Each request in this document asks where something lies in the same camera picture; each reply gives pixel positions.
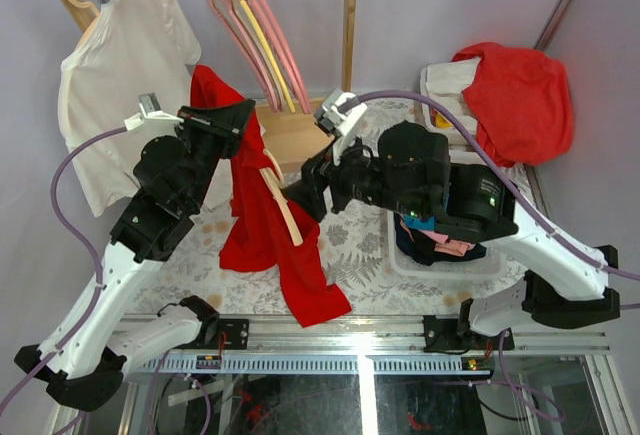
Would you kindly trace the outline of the light wooden hanger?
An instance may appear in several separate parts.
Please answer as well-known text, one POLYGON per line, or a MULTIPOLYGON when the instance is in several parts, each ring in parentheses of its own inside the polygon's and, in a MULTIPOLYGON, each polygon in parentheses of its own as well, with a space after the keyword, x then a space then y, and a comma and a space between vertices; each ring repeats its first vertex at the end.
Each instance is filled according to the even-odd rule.
POLYGON ((295 218, 291 213, 288 201, 284 197, 282 191, 282 189, 285 187, 285 184, 280 166, 278 165, 275 157, 267 148, 263 149, 263 154, 269 159, 271 166, 260 169, 261 177, 279 207, 293 245, 300 246, 303 243, 303 238, 300 234, 295 218))

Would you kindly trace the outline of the red t shirt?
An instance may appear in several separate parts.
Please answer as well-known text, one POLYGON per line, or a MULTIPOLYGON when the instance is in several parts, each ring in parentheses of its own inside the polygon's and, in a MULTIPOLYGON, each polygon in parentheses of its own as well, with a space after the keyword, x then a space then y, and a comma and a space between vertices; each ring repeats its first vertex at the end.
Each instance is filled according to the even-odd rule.
POLYGON ((262 169, 275 169, 264 149, 261 127, 251 115, 240 149, 231 159, 231 214, 236 221, 220 252, 219 265, 245 273, 276 266, 285 302, 303 327, 341 317, 351 311, 351 305, 339 286, 327 282, 318 250, 320 227, 298 204, 288 202, 302 237, 300 245, 294 244, 260 174, 262 169))

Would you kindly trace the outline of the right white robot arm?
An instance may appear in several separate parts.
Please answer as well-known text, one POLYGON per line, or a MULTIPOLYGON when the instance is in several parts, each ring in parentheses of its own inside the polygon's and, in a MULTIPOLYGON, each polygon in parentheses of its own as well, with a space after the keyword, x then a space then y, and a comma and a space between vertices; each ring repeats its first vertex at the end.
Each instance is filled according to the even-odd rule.
POLYGON ((511 287, 461 305, 451 340, 478 349, 520 323, 577 329, 621 315, 619 293, 608 285, 611 246, 567 249, 568 239, 528 206, 508 178, 483 164, 451 162, 446 136, 403 121, 371 150, 356 139, 336 142, 308 159, 286 196, 314 220, 338 214, 353 201, 396 215, 432 220, 436 232, 499 251, 526 267, 511 287))

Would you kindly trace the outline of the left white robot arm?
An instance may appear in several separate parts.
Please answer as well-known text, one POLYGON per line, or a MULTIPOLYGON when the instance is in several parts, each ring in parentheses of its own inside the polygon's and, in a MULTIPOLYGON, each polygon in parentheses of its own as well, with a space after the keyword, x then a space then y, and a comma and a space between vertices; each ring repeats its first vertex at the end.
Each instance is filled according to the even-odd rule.
POLYGON ((159 271, 194 226, 215 170, 239 150, 255 110, 250 99, 219 108, 162 111, 152 94, 123 127, 99 140, 144 125, 169 124, 175 132, 149 141, 133 173, 139 183, 110 233, 103 253, 88 249, 95 275, 64 321, 43 342, 22 347, 16 365, 45 382, 59 405, 82 412, 103 406, 128 375, 176 347, 208 349, 219 336, 219 314, 197 296, 170 305, 146 325, 114 330, 135 292, 159 271))

